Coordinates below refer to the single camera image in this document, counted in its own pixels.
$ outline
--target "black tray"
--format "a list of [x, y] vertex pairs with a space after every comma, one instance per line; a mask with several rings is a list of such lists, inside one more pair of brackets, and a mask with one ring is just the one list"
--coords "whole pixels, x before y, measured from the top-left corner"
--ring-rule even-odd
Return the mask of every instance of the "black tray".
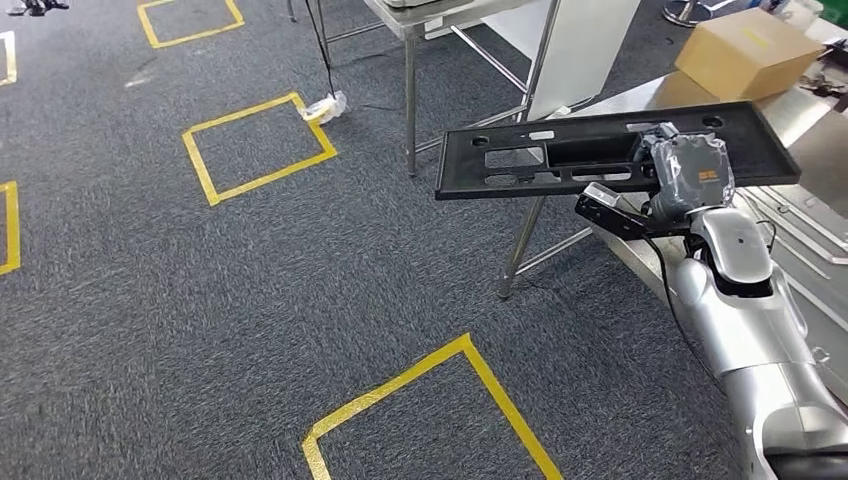
[[734, 102], [447, 132], [436, 200], [574, 195], [592, 181], [618, 192], [656, 191], [650, 158], [631, 156], [639, 124], [659, 122], [682, 133], [715, 132], [727, 143], [739, 187], [792, 184], [801, 176], [753, 104]]

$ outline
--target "plastic bag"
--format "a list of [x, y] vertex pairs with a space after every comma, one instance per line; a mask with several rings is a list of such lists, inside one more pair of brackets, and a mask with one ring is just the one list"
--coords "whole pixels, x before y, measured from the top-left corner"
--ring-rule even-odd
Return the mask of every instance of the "plastic bag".
[[702, 208], [730, 206], [735, 192], [733, 172], [724, 140], [714, 133], [677, 134], [662, 124], [659, 135], [646, 135], [660, 192], [651, 199], [657, 218], [682, 221]]
[[341, 91], [336, 92], [335, 98], [327, 94], [323, 98], [305, 109], [299, 109], [300, 116], [307, 122], [318, 122], [323, 125], [341, 115], [347, 108], [347, 97]]

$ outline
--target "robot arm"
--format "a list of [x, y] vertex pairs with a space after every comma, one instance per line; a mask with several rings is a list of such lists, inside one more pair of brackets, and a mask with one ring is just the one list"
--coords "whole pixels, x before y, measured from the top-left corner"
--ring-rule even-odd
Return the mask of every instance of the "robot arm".
[[848, 417], [816, 372], [806, 323], [754, 221], [730, 206], [723, 142], [660, 126], [644, 135], [660, 190], [644, 215], [593, 183], [576, 210], [624, 240], [681, 235], [667, 279], [730, 400], [750, 479], [848, 478]]

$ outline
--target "yellow tape square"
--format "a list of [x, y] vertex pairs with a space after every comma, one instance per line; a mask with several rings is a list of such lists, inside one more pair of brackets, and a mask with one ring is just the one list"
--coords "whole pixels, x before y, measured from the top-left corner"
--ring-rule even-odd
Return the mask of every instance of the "yellow tape square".
[[269, 108], [274, 108], [286, 102], [292, 102], [299, 110], [306, 108], [306, 105], [304, 105], [303, 100], [301, 100], [300, 98], [300, 95], [298, 95], [297, 92], [291, 92], [288, 95], [271, 100], [269, 102], [265, 102], [263, 104], [246, 108], [244, 110], [231, 113], [229, 115], [224, 115], [223, 117], [216, 118], [215, 120], [210, 120], [208, 122], [203, 122], [199, 125], [195, 125], [189, 128], [188, 131], [183, 133], [183, 143], [185, 143], [186, 150], [188, 150], [188, 155], [191, 158], [191, 164], [194, 166], [194, 170], [197, 172], [197, 178], [200, 180], [200, 185], [203, 187], [203, 193], [206, 194], [206, 199], [209, 201], [209, 205], [217, 205], [223, 200], [233, 198], [236, 195], [241, 195], [242, 193], [253, 190], [256, 187], [261, 187], [262, 185], [273, 182], [274, 180], [283, 178], [286, 175], [290, 175], [297, 171], [303, 170], [306, 167], [311, 167], [312, 165], [316, 165], [318, 163], [323, 162], [324, 160], [327, 160], [328, 158], [336, 156], [336, 154], [338, 153], [336, 152], [336, 148], [333, 147], [333, 145], [330, 143], [330, 140], [327, 138], [327, 135], [324, 133], [324, 130], [321, 129], [321, 126], [318, 125], [318, 122], [308, 122], [309, 130], [312, 131], [312, 134], [315, 136], [315, 139], [318, 140], [318, 143], [321, 145], [321, 153], [309, 157], [306, 160], [301, 160], [297, 163], [277, 170], [274, 173], [270, 173], [255, 180], [251, 180], [243, 185], [239, 185], [238, 187], [234, 187], [223, 192], [218, 192], [217, 190], [215, 190], [215, 185], [212, 183], [212, 178], [209, 176], [209, 172], [206, 170], [206, 164], [203, 162], [203, 157], [200, 156], [200, 151], [197, 149], [197, 144], [194, 142], [193, 134], [202, 130], [206, 130], [207, 128], [212, 128], [227, 122], [232, 122], [234, 120], [247, 117], [249, 115], [253, 115], [255, 113], [259, 113], [263, 110], [268, 110]]
[[0, 33], [0, 40], [6, 47], [6, 77], [0, 80], [0, 87], [18, 81], [18, 64], [15, 59], [15, 32]]
[[21, 266], [21, 234], [18, 220], [18, 184], [0, 184], [6, 200], [6, 263], [0, 265], [0, 275]]
[[559, 469], [557, 469], [544, 447], [539, 443], [536, 435], [530, 430], [530, 427], [524, 421], [524, 418], [512, 403], [512, 400], [509, 399], [509, 396], [500, 382], [498, 382], [492, 369], [489, 368], [489, 365], [483, 360], [480, 352], [471, 343], [471, 335], [468, 333], [427, 355], [409, 370], [406, 370], [397, 377], [353, 401], [342, 405], [333, 413], [316, 422], [301, 444], [303, 454], [306, 456], [306, 461], [309, 464], [309, 470], [312, 472], [314, 480], [332, 480], [330, 472], [327, 470], [327, 464], [324, 462], [324, 457], [321, 455], [321, 450], [318, 448], [319, 437], [350, 420], [357, 413], [386, 398], [404, 385], [429, 372], [437, 365], [446, 362], [449, 358], [460, 353], [464, 354], [468, 362], [471, 363], [474, 372], [480, 377], [483, 385], [486, 386], [489, 394], [495, 400], [495, 403], [497, 403], [501, 412], [509, 421], [513, 430], [515, 430], [518, 438], [521, 439], [521, 443], [524, 444], [524, 447], [530, 453], [530, 456], [533, 457], [536, 465], [539, 466], [539, 470], [545, 475], [545, 478], [548, 480], [561, 480], [563, 477]]
[[231, 23], [221, 28], [213, 28], [211, 30], [195, 33], [194, 35], [175, 38], [166, 42], [160, 42], [159, 38], [156, 37], [156, 32], [153, 31], [153, 25], [150, 24], [150, 18], [147, 17], [147, 9], [156, 7], [158, 5], [164, 5], [166, 3], [171, 3], [173, 1], [174, 0], [156, 0], [155, 2], [141, 3], [138, 5], [138, 7], [136, 7], [136, 9], [138, 10], [138, 18], [141, 19], [141, 26], [144, 29], [144, 33], [147, 35], [147, 40], [150, 42], [150, 45], [153, 48], [165, 48], [173, 45], [178, 45], [180, 43], [190, 42], [192, 40], [197, 40], [198, 38], [209, 37], [218, 33], [226, 32], [228, 30], [233, 30], [244, 25], [244, 17], [242, 16], [239, 9], [236, 7], [235, 0], [225, 0], [227, 8], [230, 10], [230, 13], [233, 14], [233, 18], [235, 19], [234, 23]]

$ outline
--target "black cable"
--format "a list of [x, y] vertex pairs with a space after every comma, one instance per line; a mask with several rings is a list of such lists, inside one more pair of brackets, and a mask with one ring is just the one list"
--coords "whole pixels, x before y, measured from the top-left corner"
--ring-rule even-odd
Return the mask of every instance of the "black cable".
[[330, 95], [335, 99], [336, 88], [333, 87], [333, 74], [330, 72], [330, 56], [327, 54], [327, 50], [324, 49], [324, 42], [321, 41], [322, 38], [326, 37], [324, 25], [322, 22], [321, 32], [319, 32], [318, 24], [315, 23], [315, 15], [312, 14], [312, 6], [309, 4], [309, 0], [306, 0], [306, 11], [309, 12], [309, 19], [312, 20], [312, 30], [315, 31], [315, 38], [318, 40], [318, 49], [321, 50], [321, 59], [324, 60], [324, 68], [327, 70], [327, 83], [330, 85]]
[[772, 222], [771, 220], [760, 220], [759, 222], [757, 222], [757, 225], [760, 225], [762, 223], [767, 223], [769, 224], [769, 226], [771, 226], [771, 240], [769, 240], [769, 243], [766, 246], [769, 253], [771, 253], [771, 249], [774, 248], [774, 240], [777, 238], [777, 225], [775, 225], [774, 222]]
[[674, 319], [674, 324], [677, 325], [677, 331], [680, 332], [680, 336], [683, 337], [683, 341], [686, 342], [686, 346], [689, 347], [689, 351], [692, 352], [692, 356], [695, 357], [695, 360], [698, 361], [698, 363], [701, 365], [701, 368], [703, 368], [704, 371], [707, 372], [707, 375], [710, 377], [710, 380], [712, 380], [716, 388], [718, 388], [720, 392], [724, 393], [724, 390], [722, 390], [721, 385], [719, 385], [718, 381], [713, 376], [712, 370], [707, 367], [703, 360], [701, 360], [701, 356], [698, 355], [698, 350], [695, 348], [695, 345], [692, 344], [692, 341], [689, 340], [689, 336], [686, 335], [686, 332], [683, 330], [683, 324], [680, 323], [680, 319], [677, 317], [677, 312], [674, 310], [674, 302], [672, 302], [671, 300], [671, 287], [668, 285], [668, 271], [665, 267], [665, 257], [663, 256], [662, 251], [660, 251], [660, 247], [658, 247], [657, 244], [654, 243], [654, 241], [651, 240], [649, 237], [643, 236], [642, 239], [648, 243], [648, 246], [651, 247], [651, 250], [653, 250], [655, 254], [657, 254], [657, 258], [660, 261], [660, 273], [663, 279], [665, 298], [666, 300], [668, 300], [668, 308], [671, 309], [671, 317]]

